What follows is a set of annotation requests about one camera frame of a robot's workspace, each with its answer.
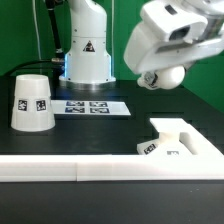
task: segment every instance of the green wall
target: green wall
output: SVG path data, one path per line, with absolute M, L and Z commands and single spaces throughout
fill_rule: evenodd
M 107 50 L 111 54 L 112 0 L 95 0 L 108 14 Z M 127 68 L 123 53 L 132 29 L 140 20 L 141 6 L 147 0 L 114 0 L 114 76 L 122 80 L 135 80 L 137 76 Z M 67 4 L 56 9 L 59 32 L 65 52 L 70 47 L 70 16 Z M 42 58 L 54 56 L 53 37 L 45 5 L 37 1 Z M 31 0 L 0 1 L 0 75 L 12 67 L 38 59 L 37 41 Z M 189 70 L 184 86 L 224 112 L 224 54 L 198 62 Z

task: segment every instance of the black table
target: black table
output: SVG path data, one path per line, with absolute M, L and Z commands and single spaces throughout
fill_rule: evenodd
M 183 87 L 119 81 L 98 92 L 52 87 L 52 99 L 124 101 L 131 116 L 56 115 L 39 133 L 10 127 L 14 78 L 0 78 L 1 155 L 137 154 L 155 139 L 149 118 L 183 118 L 224 152 L 224 115 Z M 0 223 L 224 223 L 224 181 L 1 183 Z

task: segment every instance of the white base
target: white base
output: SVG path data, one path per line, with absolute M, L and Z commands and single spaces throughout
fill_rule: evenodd
M 172 125 L 174 121 L 179 124 L 176 128 L 169 129 L 164 125 Z M 178 147 L 178 150 L 184 149 L 186 153 L 188 149 L 188 154 L 0 156 L 0 182 L 224 180 L 224 156 L 191 125 L 181 119 L 166 119 L 163 122 L 162 119 L 159 122 L 151 119 L 151 122 L 160 131 L 184 129 L 180 134 L 183 147 Z M 154 140 L 154 143 L 160 144 L 164 136 L 160 136 L 160 142 Z

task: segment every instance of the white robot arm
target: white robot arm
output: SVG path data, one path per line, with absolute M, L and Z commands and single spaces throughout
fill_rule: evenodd
M 68 0 L 71 12 L 71 49 L 65 56 L 62 85 L 101 89 L 113 85 L 111 56 L 106 51 L 105 10 L 92 0 Z
M 154 0 L 141 18 L 124 60 L 147 89 L 175 88 L 197 60 L 224 49 L 223 0 Z

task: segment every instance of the white cup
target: white cup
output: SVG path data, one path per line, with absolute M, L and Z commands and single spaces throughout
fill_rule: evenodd
M 47 76 L 33 74 L 17 76 L 12 128 L 27 132 L 53 128 L 55 119 L 50 97 Z

